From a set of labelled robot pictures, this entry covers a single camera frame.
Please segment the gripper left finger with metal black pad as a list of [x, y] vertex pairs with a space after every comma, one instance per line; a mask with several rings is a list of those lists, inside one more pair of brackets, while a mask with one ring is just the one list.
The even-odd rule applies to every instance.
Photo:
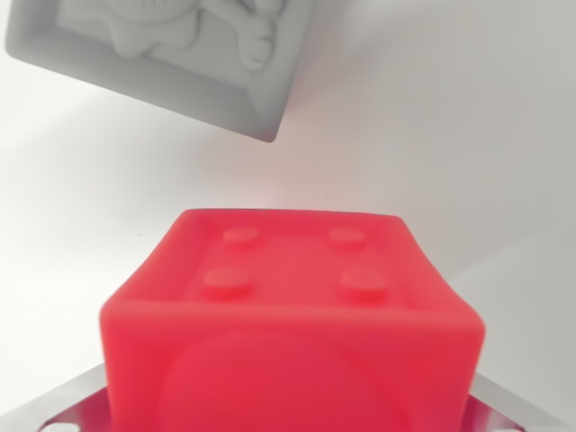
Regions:
[[103, 364], [1, 417], [3, 431], [110, 431]]

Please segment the gripper right finger with metal black pad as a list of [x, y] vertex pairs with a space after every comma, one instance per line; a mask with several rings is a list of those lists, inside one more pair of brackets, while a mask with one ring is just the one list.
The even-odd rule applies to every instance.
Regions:
[[463, 431], [566, 432], [575, 428], [477, 373], [463, 416]]

